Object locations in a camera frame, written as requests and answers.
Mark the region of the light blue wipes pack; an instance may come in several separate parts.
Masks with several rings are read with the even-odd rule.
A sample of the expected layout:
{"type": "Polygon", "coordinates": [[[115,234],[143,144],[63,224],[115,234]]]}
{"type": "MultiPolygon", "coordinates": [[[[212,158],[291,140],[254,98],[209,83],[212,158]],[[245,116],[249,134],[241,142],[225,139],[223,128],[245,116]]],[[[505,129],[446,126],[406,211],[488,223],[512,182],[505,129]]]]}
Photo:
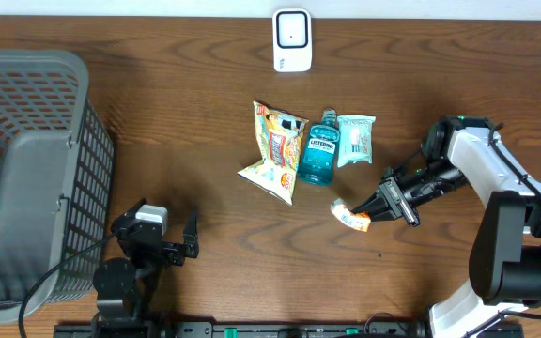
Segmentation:
{"type": "Polygon", "coordinates": [[[376,118],[371,115],[340,115],[337,166],[349,163],[372,162],[372,129],[376,118]]]}

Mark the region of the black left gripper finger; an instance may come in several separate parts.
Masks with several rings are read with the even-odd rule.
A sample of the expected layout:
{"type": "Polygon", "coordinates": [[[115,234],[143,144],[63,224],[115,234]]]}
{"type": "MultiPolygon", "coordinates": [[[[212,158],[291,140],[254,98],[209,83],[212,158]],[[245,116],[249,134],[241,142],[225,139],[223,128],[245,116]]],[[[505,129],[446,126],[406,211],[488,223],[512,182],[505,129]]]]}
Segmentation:
{"type": "Polygon", "coordinates": [[[196,245],[198,243],[197,213],[192,211],[183,229],[183,244],[196,245]]]}
{"type": "Polygon", "coordinates": [[[147,203],[146,198],[140,199],[134,206],[132,206],[126,212],[124,212],[121,216],[119,216],[118,217],[119,220],[133,220],[133,219],[135,219],[136,218],[136,213],[146,203],[147,203]]]}

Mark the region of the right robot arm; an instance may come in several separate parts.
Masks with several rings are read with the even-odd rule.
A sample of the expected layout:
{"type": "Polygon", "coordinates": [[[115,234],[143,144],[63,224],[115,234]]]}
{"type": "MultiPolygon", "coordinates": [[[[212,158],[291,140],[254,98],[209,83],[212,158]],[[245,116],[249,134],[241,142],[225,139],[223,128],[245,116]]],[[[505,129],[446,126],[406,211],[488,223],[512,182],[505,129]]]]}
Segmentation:
{"type": "Polygon", "coordinates": [[[420,223],[418,206],[470,185],[485,212],[472,245],[469,278],[425,321],[400,326],[405,337],[519,337],[510,316],[541,320],[541,183],[502,143],[486,117],[446,115],[419,155],[425,168],[387,168],[378,189],[352,211],[367,222],[420,223]]]}

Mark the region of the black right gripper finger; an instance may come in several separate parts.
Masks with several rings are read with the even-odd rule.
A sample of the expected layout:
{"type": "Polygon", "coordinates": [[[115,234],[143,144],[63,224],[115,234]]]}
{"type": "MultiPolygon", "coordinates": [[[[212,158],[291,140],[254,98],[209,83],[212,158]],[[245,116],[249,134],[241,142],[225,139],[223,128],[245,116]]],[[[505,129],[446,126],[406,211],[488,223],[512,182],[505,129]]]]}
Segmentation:
{"type": "Polygon", "coordinates": [[[355,214],[367,213],[377,214],[386,207],[386,200],[384,194],[377,190],[367,200],[357,207],[354,207],[351,211],[355,214]]]}
{"type": "Polygon", "coordinates": [[[368,215],[372,222],[391,222],[400,218],[400,211],[397,207],[373,208],[368,215]]]}

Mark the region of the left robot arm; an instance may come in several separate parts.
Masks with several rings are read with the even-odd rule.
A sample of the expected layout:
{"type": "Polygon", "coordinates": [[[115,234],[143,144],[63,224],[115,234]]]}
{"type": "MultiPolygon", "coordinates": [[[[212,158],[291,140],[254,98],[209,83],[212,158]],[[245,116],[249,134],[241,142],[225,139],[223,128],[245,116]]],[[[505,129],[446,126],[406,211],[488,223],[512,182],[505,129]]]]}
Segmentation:
{"type": "Polygon", "coordinates": [[[94,337],[173,337],[163,315],[151,313],[149,304],[162,272],[181,267],[199,255],[197,216],[192,212],[180,243],[164,239],[168,210],[141,199],[117,217],[112,235],[125,254],[110,258],[93,275],[98,313],[91,322],[94,337]]]}

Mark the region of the yellow snack bag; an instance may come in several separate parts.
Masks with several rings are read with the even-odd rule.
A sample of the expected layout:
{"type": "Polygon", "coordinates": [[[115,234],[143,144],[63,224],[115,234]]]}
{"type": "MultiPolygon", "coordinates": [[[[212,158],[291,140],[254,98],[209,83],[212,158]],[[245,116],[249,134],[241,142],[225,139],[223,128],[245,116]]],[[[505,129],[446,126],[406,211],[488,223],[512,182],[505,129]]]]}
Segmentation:
{"type": "Polygon", "coordinates": [[[238,176],[291,206],[308,120],[261,102],[253,105],[261,160],[240,170],[238,176]]]}

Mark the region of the teal mouthwash bottle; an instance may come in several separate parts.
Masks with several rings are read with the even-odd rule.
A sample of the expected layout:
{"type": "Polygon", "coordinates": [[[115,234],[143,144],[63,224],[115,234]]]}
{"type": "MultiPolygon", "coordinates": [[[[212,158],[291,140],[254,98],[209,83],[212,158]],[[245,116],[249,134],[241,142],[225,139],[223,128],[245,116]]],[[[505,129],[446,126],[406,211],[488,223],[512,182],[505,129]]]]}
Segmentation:
{"type": "Polygon", "coordinates": [[[320,122],[309,130],[298,169],[300,180],[319,186],[329,186],[332,183],[333,165],[340,140],[336,124],[336,111],[333,108],[326,108],[320,122]]]}

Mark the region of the orange tissue pack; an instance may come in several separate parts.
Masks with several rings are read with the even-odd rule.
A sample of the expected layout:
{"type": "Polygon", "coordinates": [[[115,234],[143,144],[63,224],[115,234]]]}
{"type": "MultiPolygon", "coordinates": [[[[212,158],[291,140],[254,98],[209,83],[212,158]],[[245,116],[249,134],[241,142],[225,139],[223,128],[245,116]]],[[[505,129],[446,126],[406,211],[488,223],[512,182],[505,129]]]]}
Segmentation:
{"type": "Polygon", "coordinates": [[[371,224],[371,218],[366,212],[352,212],[341,198],[332,203],[331,213],[340,223],[356,231],[367,232],[371,224]]]}

